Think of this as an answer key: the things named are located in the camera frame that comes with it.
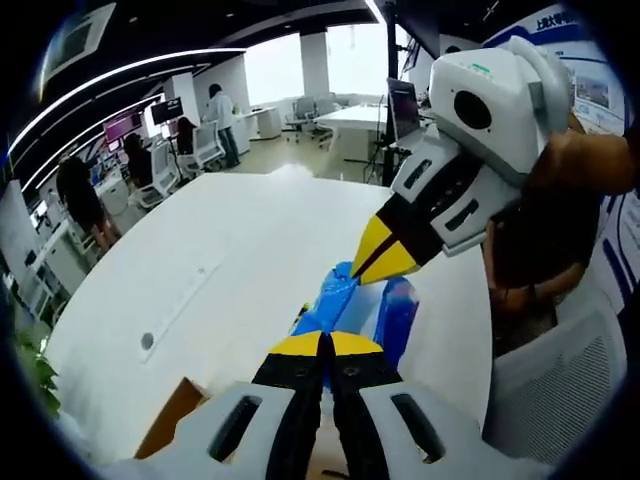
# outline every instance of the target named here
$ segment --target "brown cardboard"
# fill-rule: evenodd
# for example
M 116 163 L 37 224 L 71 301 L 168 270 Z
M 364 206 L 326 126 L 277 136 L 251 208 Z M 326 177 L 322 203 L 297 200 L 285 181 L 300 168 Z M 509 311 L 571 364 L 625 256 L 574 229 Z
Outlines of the brown cardboard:
M 165 403 L 145 435 L 134 458 L 147 458 L 173 440 L 178 421 L 211 398 L 211 395 L 191 380 L 183 378 Z

